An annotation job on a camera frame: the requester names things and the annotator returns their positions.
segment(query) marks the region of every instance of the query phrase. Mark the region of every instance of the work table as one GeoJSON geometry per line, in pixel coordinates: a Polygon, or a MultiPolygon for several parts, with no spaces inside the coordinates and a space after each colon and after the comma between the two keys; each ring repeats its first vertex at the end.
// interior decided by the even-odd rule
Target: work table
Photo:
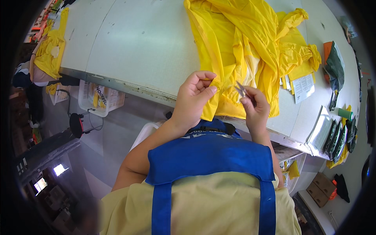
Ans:
{"type": "MultiPolygon", "coordinates": [[[[337,107],[352,106],[358,119],[359,79],[354,52],[343,30],[321,0],[267,0],[275,12],[303,8],[309,19],[297,28],[307,44],[315,44],[322,59],[323,43],[335,41],[345,63],[345,83],[337,107]]],[[[174,106],[179,86],[200,69],[197,48],[183,1],[80,0],[69,6],[61,72],[158,103],[174,106]]],[[[321,106],[332,90],[315,73],[315,92],[295,104],[294,96],[279,91],[280,115],[268,119],[271,140],[309,153],[304,145],[321,106]]],[[[248,132],[244,120],[222,117],[248,132]]]]}

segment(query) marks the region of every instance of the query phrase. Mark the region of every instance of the stool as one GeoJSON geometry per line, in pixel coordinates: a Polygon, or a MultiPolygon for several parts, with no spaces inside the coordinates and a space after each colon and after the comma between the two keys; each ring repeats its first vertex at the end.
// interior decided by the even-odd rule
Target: stool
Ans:
{"type": "Polygon", "coordinates": [[[73,113],[69,117],[69,127],[73,133],[73,135],[79,139],[82,137],[83,134],[89,134],[92,130],[97,130],[98,127],[102,127],[102,125],[97,126],[97,127],[92,127],[88,130],[83,130],[83,125],[82,125],[82,118],[86,115],[89,114],[89,112],[83,113],[83,114],[76,114],[73,113]]]}

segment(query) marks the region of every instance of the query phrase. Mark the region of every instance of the scissors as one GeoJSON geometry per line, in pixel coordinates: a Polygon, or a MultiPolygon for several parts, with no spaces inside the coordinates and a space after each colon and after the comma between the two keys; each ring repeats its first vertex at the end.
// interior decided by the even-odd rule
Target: scissors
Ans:
{"type": "Polygon", "coordinates": [[[252,101],[253,106],[256,107],[257,103],[256,103],[255,98],[250,97],[247,94],[246,89],[244,88],[244,86],[242,86],[238,81],[236,81],[236,84],[238,85],[238,87],[235,86],[235,89],[239,93],[239,95],[241,97],[247,97],[247,98],[249,98],[252,101]]]}

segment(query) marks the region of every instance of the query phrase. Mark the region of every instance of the blue apron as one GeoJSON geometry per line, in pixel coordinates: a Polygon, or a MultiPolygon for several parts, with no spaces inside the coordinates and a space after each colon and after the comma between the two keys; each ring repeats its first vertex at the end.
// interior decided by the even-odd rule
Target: blue apron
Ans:
{"type": "Polygon", "coordinates": [[[154,185],[152,235],[170,234],[173,181],[230,171],[249,173],[259,179],[259,234],[275,234],[276,195],[270,149],[242,139],[237,131],[228,135],[224,133],[226,127],[228,125],[218,119],[201,120],[193,128],[196,130],[149,151],[146,183],[154,185]]]}

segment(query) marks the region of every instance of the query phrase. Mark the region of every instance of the window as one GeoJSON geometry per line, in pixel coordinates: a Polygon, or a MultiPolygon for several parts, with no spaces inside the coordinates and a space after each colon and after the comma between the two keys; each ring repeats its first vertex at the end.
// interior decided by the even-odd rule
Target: window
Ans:
{"type": "Polygon", "coordinates": [[[42,191],[46,186],[47,182],[43,178],[41,178],[38,182],[34,184],[34,187],[36,188],[38,193],[40,193],[40,191],[42,191]]]}
{"type": "Polygon", "coordinates": [[[63,172],[66,171],[67,169],[64,169],[63,165],[60,164],[60,165],[58,165],[57,167],[55,167],[53,170],[55,171],[55,174],[56,174],[57,176],[59,176],[61,173],[63,173],[63,172]]]}

